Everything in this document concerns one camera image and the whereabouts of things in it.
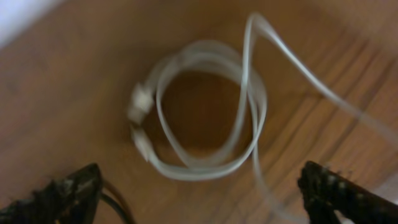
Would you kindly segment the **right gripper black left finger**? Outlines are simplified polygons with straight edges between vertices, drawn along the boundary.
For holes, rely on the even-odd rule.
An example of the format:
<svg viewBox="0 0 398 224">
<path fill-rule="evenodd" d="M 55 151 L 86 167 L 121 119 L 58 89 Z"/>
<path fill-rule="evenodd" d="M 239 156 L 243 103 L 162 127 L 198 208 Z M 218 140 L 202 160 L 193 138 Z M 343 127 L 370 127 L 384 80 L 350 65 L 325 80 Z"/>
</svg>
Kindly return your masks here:
<svg viewBox="0 0 398 224">
<path fill-rule="evenodd" d="M 2 208 L 1 224 L 93 223 L 102 188 L 99 166 L 89 164 Z"/>
</svg>

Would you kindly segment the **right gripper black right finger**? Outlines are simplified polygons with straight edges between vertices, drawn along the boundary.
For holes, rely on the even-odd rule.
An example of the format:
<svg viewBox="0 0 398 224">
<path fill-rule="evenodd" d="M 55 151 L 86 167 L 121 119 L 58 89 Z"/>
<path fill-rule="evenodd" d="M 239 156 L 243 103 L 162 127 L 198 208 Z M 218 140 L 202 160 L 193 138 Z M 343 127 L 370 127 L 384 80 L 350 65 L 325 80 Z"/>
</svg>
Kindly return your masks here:
<svg viewBox="0 0 398 224">
<path fill-rule="evenodd" d="M 336 211 L 355 224 L 396 224 L 397 205 L 313 161 L 297 181 L 310 224 L 341 224 Z"/>
</svg>

